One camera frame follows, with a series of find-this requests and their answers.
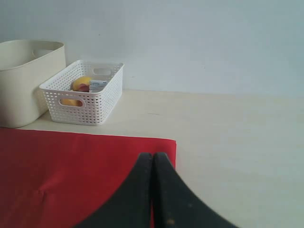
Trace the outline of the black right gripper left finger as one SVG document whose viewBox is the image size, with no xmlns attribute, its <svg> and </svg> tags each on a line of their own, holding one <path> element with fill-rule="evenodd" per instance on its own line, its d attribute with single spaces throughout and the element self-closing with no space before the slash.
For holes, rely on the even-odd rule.
<svg viewBox="0 0 304 228">
<path fill-rule="evenodd" d="M 121 186 L 76 228 L 148 228 L 152 155 L 140 153 Z"/>
</svg>

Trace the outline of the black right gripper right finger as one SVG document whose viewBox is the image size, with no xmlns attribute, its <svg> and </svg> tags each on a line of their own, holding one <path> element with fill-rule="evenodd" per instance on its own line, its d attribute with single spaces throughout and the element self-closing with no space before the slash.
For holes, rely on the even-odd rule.
<svg viewBox="0 0 304 228">
<path fill-rule="evenodd" d="M 155 228 L 235 228 L 185 184 L 164 152 L 153 156 L 152 211 Z"/>
</svg>

